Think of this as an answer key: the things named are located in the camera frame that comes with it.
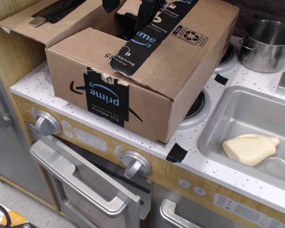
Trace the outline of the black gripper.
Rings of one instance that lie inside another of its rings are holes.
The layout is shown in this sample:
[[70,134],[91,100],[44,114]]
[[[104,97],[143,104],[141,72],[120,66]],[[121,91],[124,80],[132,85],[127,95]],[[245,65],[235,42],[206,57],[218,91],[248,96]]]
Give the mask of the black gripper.
[[[112,12],[120,4],[120,0],[102,0],[103,8],[106,12]],[[167,1],[165,0],[143,0],[142,10],[139,10],[135,22],[134,31],[141,31],[149,25],[153,18],[154,12],[163,12],[166,8]]]

